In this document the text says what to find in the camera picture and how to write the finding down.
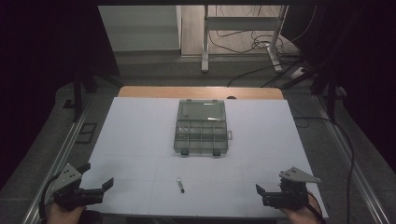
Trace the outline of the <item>aluminium rail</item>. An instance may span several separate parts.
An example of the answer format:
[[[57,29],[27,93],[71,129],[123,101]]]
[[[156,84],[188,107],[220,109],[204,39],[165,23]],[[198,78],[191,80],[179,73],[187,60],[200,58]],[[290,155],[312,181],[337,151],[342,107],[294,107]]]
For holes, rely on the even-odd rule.
[[[77,119],[74,109],[63,109],[64,101],[51,112],[49,120],[28,152],[27,162],[23,165],[24,174],[28,177],[24,186],[34,196],[18,224],[39,223],[42,194],[50,179],[64,168],[93,99],[92,93],[82,97],[82,109]]]
[[[341,154],[346,166],[349,168],[349,180],[354,181],[362,199],[364,200],[369,213],[375,221],[375,224],[390,224],[385,209],[375,194],[373,187],[369,184],[364,176],[358,163],[355,161],[355,153],[353,146],[347,136],[347,133],[335,121],[330,120],[327,115],[327,107],[325,101],[320,96],[313,96],[318,106],[318,112],[327,122],[328,130],[331,137],[335,141],[337,149]]]

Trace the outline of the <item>clear grey compartment box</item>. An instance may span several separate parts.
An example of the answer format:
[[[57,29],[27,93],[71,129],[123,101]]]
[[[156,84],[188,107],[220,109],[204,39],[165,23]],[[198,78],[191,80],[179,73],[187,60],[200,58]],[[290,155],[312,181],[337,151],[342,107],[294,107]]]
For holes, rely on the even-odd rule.
[[[177,131],[188,126],[188,133]],[[226,154],[230,140],[223,100],[180,100],[177,111],[174,150],[182,156]]]

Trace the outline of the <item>white board table cover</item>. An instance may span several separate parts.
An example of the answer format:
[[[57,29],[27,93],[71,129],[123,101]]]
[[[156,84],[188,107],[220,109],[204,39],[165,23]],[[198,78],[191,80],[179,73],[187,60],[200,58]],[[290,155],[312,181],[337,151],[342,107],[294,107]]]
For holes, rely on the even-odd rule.
[[[233,134],[226,155],[183,157],[174,150],[177,99],[117,97],[90,163],[85,188],[108,179],[114,186],[96,210],[119,215],[171,217],[282,217],[256,191],[279,189],[279,173],[310,172],[285,100],[228,100]],[[180,178],[185,190],[177,185]]]

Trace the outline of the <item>person's left hand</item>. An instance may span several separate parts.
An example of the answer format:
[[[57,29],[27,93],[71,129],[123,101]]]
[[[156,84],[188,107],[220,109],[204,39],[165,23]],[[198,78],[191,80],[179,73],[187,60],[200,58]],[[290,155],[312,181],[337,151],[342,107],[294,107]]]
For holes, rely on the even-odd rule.
[[[80,206],[68,211],[62,209],[57,203],[53,203],[48,212],[47,224],[78,224],[82,212],[85,210],[85,206]]]

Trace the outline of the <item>person's right hand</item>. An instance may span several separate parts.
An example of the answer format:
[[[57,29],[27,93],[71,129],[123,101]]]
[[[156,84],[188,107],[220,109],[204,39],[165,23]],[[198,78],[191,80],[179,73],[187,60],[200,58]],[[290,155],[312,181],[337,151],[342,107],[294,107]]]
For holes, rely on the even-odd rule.
[[[316,198],[313,195],[308,194],[308,200],[309,204],[315,208],[318,213],[321,213],[321,209]],[[307,207],[295,211],[286,208],[281,208],[279,210],[286,215],[292,224],[321,224],[320,218],[315,216]]]

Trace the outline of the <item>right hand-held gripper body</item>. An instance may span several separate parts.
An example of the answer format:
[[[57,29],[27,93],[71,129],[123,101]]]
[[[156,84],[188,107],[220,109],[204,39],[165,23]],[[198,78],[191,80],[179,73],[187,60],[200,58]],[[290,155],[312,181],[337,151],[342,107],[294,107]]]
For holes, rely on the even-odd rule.
[[[281,171],[279,177],[280,192],[268,192],[262,189],[262,203],[264,206],[271,206],[276,209],[299,210],[309,202],[306,184],[321,182],[318,177],[296,167]]]

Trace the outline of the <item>white metal desk frame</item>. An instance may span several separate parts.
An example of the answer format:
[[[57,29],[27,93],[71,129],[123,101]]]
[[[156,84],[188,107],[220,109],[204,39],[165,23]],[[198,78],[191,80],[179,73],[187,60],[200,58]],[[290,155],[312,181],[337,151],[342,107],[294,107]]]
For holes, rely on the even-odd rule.
[[[276,72],[281,72],[282,67],[280,60],[276,55],[276,41],[285,19],[287,6],[281,6],[279,14],[276,17],[209,17],[208,5],[204,6],[204,41],[202,52],[201,70],[203,73],[208,72],[209,53],[208,53],[208,38],[210,31],[272,31],[272,39],[267,46],[267,53],[272,62],[272,66]]]

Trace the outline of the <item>black metal stand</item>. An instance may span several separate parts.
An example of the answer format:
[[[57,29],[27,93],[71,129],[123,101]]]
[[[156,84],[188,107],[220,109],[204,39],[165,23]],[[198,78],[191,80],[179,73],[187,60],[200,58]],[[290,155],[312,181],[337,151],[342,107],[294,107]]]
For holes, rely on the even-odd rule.
[[[327,95],[327,115],[330,120],[335,120],[335,99],[336,99],[336,73],[335,68],[337,66],[337,60],[335,58],[328,58],[324,60],[317,67],[302,73],[300,76],[292,81],[283,84],[280,89],[289,89],[303,80],[317,75],[313,84],[310,87],[310,91],[313,94],[322,94],[325,88],[328,89]]]
[[[93,66],[88,66],[85,69],[77,71],[73,78],[73,99],[67,100],[64,103],[64,108],[74,109],[73,121],[77,122],[82,115],[83,101],[82,101],[82,89],[85,89],[88,93],[96,93],[98,86],[95,81],[95,77],[99,77],[108,83],[121,88],[124,84],[116,80],[113,76],[108,75]]]

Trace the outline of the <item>white power strip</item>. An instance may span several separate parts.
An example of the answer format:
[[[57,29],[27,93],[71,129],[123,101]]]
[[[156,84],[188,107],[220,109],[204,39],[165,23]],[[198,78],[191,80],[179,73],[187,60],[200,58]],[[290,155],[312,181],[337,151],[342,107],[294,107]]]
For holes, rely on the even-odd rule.
[[[303,67],[298,68],[296,71],[294,71],[291,75],[291,79],[295,79],[297,77],[300,77],[303,73],[305,72],[305,69]]]

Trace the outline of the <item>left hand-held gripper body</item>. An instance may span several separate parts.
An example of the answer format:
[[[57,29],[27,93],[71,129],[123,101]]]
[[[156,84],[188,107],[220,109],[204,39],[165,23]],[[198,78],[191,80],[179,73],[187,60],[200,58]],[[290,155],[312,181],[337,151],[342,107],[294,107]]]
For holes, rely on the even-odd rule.
[[[80,184],[83,175],[70,163],[58,173],[49,185],[53,201],[62,209],[72,211],[77,207],[101,203],[104,198],[102,189],[83,189]]]

